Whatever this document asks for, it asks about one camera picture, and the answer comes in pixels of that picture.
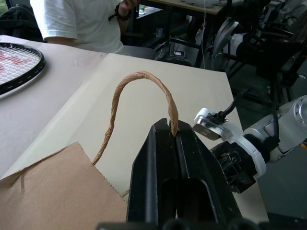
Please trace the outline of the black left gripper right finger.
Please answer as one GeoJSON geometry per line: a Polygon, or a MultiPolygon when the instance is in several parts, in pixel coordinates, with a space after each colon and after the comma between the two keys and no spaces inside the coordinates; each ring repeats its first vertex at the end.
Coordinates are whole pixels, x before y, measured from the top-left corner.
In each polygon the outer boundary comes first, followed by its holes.
{"type": "Polygon", "coordinates": [[[191,222],[230,222],[241,213],[223,170],[191,126],[178,123],[179,215],[191,222]]]}

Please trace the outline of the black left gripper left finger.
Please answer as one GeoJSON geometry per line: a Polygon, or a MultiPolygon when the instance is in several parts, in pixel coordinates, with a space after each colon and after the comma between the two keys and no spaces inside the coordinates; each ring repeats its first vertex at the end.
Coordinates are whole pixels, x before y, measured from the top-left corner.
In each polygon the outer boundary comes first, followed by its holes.
{"type": "Polygon", "coordinates": [[[178,165],[167,119],[154,123],[131,171],[128,222],[167,222],[176,215],[178,165]]]}

